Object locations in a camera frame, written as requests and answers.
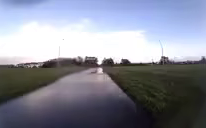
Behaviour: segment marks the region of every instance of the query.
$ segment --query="utility pole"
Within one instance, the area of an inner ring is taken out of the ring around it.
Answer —
[[[163,45],[162,45],[162,43],[161,43],[160,40],[159,40],[159,42],[160,42],[160,45],[161,45],[161,54],[162,54],[161,59],[162,59],[162,65],[164,65],[164,49],[163,49]]]

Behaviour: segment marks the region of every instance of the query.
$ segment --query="house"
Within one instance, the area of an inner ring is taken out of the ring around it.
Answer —
[[[85,59],[84,59],[84,63],[87,64],[87,65],[97,65],[98,64],[98,58],[86,56]]]

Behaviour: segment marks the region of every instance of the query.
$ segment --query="white cloud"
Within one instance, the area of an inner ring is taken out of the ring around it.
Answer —
[[[147,41],[143,30],[91,32],[88,30],[91,24],[88,19],[60,28],[38,22],[24,24],[15,33],[0,36],[0,57],[23,57],[31,58],[30,61],[44,61],[57,57],[59,46],[62,57],[97,56],[100,59],[128,58],[140,62],[152,59],[156,61],[161,56],[159,43]],[[170,43],[165,46],[165,55],[195,56],[200,53],[197,52],[199,48]]]

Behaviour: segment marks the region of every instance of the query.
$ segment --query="meadow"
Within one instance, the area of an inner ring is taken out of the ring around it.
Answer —
[[[206,65],[104,67],[154,128],[206,127]]]
[[[0,103],[48,85],[60,77],[84,70],[65,68],[0,68]]]

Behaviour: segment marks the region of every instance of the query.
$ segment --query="light pole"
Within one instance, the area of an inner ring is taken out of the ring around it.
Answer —
[[[162,59],[162,65],[164,65],[164,49],[163,49],[163,45],[162,45],[162,43],[161,43],[160,40],[159,40],[159,42],[160,42],[160,45],[161,45],[161,54],[162,54],[161,59]]]
[[[58,59],[57,59],[57,66],[60,67],[60,43],[59,43],[59,49],[58,49]]]

